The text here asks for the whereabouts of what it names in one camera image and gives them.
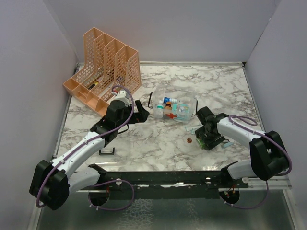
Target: plastic container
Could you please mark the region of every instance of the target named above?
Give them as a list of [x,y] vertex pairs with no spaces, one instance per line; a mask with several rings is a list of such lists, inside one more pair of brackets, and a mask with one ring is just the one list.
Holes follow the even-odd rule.
[[83,36],[84,67],[63,86],[69,94],[104,116],[113,97],[112,86],[125,86],[134,93],[141,86],[139,53],[97,28]]
[[[158,85],[151,101],[155,118],[173,119],[184,123],[191,119],[197,104],[193,90],[170,85]],[[169,106],[165,109],[166,103],[170,103],[171,110]]]

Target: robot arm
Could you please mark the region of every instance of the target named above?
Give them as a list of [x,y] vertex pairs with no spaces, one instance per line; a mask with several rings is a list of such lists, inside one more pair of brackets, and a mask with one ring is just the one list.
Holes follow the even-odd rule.
[[[127,124],[145,122],[149,115],[140,101],[135,101],[138,112],[134,112]],[[54,170],[42,190],[40,201],[52,210],[58,209],[69,194],[97,183],[100,174],[88,168],[76,172],[77,168],[95,152],[103,149],[118,134],[115,128],[127,121],[132,111],[126,91],[120,91],[107,108],[106,115],[91,128],[90,132],[71,150],[51,162],[41,161],[35,169],[30,194],[37,197],[47,175]]]
[[203,126],[196,130],[195,134],[204,149],[214,148],[225,140],[225,135],[250,150],[250,161],[235,162],[227,166],[228,173],[233,179],[258,177],[266,181],[289,168],[284,152],[263,137],[268,137],[285,150],[277,132],[265,133],[242,124],[238,127],[229,120],[228,115],[223,113],[214,115],[208,107],[200,109],[197,117]]

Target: marble countertop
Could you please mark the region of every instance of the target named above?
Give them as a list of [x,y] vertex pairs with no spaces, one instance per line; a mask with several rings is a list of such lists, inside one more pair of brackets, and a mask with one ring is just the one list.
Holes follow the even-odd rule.
[[[208,106],[213,113],[258,116],[243,69],[240,65],[141,65],[142,85],[133,94],[150,112],[142,124],[130,125],[104,150],[116,148],[114,156],[90,157],[79,169],[96,163],[109,171],[219,170],[234,162],[249,159],[249,150],[235,143],[206,151],[200,148],[189,130],[200,125],[197,117],[187,124],[156,120],[147,108],[150,92],[159,84],[187,87],[196,93],[198,108]],[[75,98],[71,99],[58,155],[76,145],[100,117]]]

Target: white wall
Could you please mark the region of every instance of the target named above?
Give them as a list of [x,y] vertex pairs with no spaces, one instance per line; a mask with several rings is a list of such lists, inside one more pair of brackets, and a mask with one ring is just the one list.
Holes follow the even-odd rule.
[[307,226],[307,1],[282,0],[246,65],[266,130],[280,133]]
[[42,0],[0,6],[0,229],[26,229],[35,166],[50,159],[76,57]]
[[141,61],[247,61],[279,0],[44,0],[84,61],[92,27]]

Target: blue label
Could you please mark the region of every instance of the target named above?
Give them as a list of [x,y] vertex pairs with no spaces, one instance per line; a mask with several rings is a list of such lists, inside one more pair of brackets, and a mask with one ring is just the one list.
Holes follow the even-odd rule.
[[163,103],[166,103],[166,102],[169,102],[171,99],[169,97],[164,97],[164,102]]

